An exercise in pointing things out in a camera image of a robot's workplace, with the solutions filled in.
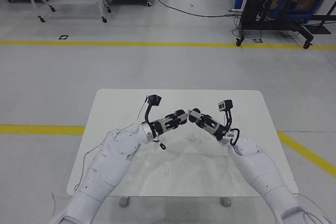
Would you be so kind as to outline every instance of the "floor marking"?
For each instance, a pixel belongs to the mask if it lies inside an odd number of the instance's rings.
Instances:
[[[295,140],[283,134],[282,132],[278,132],[278,136],[280,141],[284,143],[286,146],[288,146],[295,152],[299,153],[301,156],[303,156],[316,166],[320,167],[322,170],[324,170],[325,172],[327,172],[336,179],[336,167],[334,165],[325,161],[323,158],[314,154],[313,152],[311,152],[304,146],[300,145]]]
[[[172,46],[186,48],[259,48],[259,49],[303,49],[302,45],[284,44],[236,44],[228,43],[162,43],[162,42],[102,42],[102,41],[7,41],[0,40],[0,45],[34,46]],[[316,46],[309,50],[336,50],[336,46]]]
[[[0,134],[52,134],[81,136],[82,126],[43,126],[43,125],[0,125]]]
[[[84,131],[85,127],[83,126],[0,125],[0,134],[50,134],[81,136]],[[325,161],[323,158],[314,154],[282,132],[277,133],[282,143],[336,179],[336,167],[334,165]]]

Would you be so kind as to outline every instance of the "gray floor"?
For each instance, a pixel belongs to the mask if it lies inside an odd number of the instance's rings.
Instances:
[[[197,18],[152,7],[112,6],[100,20],[93,2],[38,4],[0,0],[0,40],[152,41],[235,43],[232,18]],[[205,15],[220,15],[230,1],[164,1]],[[336,45],[336,24],[316,45]],[[247,43],[259,36],[252,32]],[[302,44],[278,32],[264,43]],[[336,166],[336,51],[8,46],[0,45],[0,124],[85,125],[100,88],[259,90],[276,130]],[[0,134],[0,223],[45,223],[54,211],[50,191],[67,197],[66,185],[80,136]],[[317,202],[336,223],[336,180],[283,146],[300,193]],[[56,211],[68,200],[57,199]],[[118,207],[106,200],[95,223],[274,223],[261,198],[132,198]]]

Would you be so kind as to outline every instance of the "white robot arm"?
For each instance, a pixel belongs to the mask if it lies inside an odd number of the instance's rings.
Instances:
[[[149,122],[151,107],[158,106],[161,98],[151,95],[147,99],[146,121],[134,132],[114,129],[108,134],[70,203],[48,224],[92,223],[103,201],[123,179],[141,144],[148,144],[157,136],[186,123],[188,116],[184,110]]]
[[[331,223],[322,214],[311,211],[288,189],[275,162],[259,146],[248,138],[239,137],[237,128],[230,128],[232,119],[231,100],[218,104],[225,111],[227,124],[224,126],[209,115],[201,114],[195,108],[188,111],[189,120],[213,135],[218,142],[227,147],[228,153],[245,181],[265,200],[273,212],[276,224]]]

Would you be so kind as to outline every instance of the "caster wheel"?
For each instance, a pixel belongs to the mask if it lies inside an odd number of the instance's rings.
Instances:
[[[307,49],[307,48],[309,48],[310,47],[310,44],[309,43],[305,43],[304,44],[304,49]]]

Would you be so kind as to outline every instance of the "white table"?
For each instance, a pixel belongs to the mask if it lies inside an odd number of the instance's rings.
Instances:
[[[235,90],[117,90],[97,92],[67,186],[72,195],[82,170],[84,154],[99,145],[106,133],[132,124],[146,95],[162,97],[152,108],[150,121],[163,118],[175,110],[199,108],[223,123],[218,111],[222,100],[233,100],[232,127],[242,136],[254,139],[275,161],[293,193],[298,193],[289,164],[280,144],[269,111],[259,91]],[[144,112],[138,123],[144,121]],[[160,137],[167,149],[157,143],[142,145],[126,176],[110,196],[157,197],[259,197],[245,182],[238,169],[216,140],[195,124],[187,122]],[[86,156],[87,168],[96,151]]]

